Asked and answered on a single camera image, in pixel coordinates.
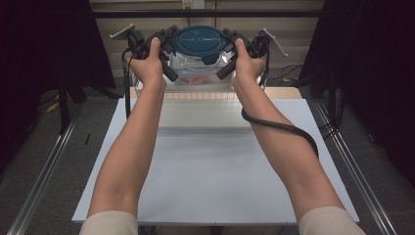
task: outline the round blue lid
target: round blue lid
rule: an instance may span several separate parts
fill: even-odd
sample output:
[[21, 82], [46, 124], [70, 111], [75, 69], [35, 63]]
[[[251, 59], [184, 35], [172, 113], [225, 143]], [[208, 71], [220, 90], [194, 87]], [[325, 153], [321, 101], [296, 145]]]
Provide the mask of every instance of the round blue lid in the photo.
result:
[[205, 25], [185, 27], [170, 42], [177, 52], [200, 57], [207, 66], [216, 63], [227, 44], [217, 28]]

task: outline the hand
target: hand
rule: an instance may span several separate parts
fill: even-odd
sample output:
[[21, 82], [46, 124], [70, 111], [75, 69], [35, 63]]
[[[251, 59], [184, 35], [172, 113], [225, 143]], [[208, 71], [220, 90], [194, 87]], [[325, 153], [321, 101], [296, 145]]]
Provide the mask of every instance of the hand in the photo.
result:
[[127, 58], [126, 62], [130, 63], [131, 69], [134, 71], [137, 78], [143, 83], [143, 87], [147, 84], [161, 85], [166, 87], [166, 82], [162, 77], [161, 61], [159, 59], [160, 41], [158, 38], [153, 38], [150, 46], [150, 55], [146, 60], [136, 60]]
[[241, 38], [236, 40], [235, 46], [238, 51], [238, 60], [235, 69], [236, 75], [232, 80], [232, 85], [235, 87], [242, 83], [248, 82], [252, 84], [252, 81], [256, 82], [256, 79], [262, 74], [265, 68], [265, 61], [260, 58], [252, 59]]

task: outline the sleeve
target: sleeve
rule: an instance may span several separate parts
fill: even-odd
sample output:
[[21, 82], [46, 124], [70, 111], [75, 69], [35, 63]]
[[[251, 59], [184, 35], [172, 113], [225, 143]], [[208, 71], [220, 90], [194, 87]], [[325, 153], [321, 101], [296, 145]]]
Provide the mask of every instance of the sleeve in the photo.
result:
[[336, 207], [322, 207], [308, 211], [300, 220], [301, 235], [363, 235], [347, 211]]
[[125, 211], [103, 211], [89, 216], [82, 224], [81, 235], [138, 235], [137, 218]]

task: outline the finger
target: finger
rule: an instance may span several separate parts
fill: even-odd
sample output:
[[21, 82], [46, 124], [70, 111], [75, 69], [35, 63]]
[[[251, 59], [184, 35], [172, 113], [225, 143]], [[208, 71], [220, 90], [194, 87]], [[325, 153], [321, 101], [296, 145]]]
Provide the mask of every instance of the finger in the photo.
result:
[[160, 41], [158, 38], [154, 37], [152, 40], [152, 44], [150, 46], [150, 58], [158, 58], [160, 51]]
[[245, 47], [244, 40], [242, 40], [241, 38], [236, 39], [235, 46], [236, 46], [236, 50], [238, 51], [238, 57], [239, 58], [250, 56], [250, 55], [248, 55], [247, 48]]

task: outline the wall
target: wall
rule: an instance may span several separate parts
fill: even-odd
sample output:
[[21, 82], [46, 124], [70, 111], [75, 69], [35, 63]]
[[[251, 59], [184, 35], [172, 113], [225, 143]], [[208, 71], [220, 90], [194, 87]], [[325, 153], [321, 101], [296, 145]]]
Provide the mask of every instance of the wall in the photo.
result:
[[[131, 0], [90, 0], [93, 10], [159, 10], [159, 9], [181, 9], [181, 1], [131, 1]], [[206, 9], [259, 9], [259, 10], [320, 10], [323, 0], [302, 1], [241, 1], [241, 0], [206, 0]], [[303, 64], [308, 47], [313, 36], [318, 19], [304, 18], [202, 18], [191, 19], [192, 25], [211, 25], [223, 29], [224, 27], [237, 30], [251, 39], [255, 34], [267, 28], [277, 36], [282, 47], [289, 54], [283, 59], [273, 56], [272, 68], [281, 68], [287, 65]], [[115, 77], [122, 76], [120, 64], [120, 53], [126, 48], [126, 41], [113, 41], [109, 35], [113, 34], [129, 24], [135, 24], [144, 36], [150, 36], [156, 31], [168, 28], [173, 24], [183, 28], [187, 26], [187, 19], [97, 19], [98, 28], [109, 56], [113, 74]]]

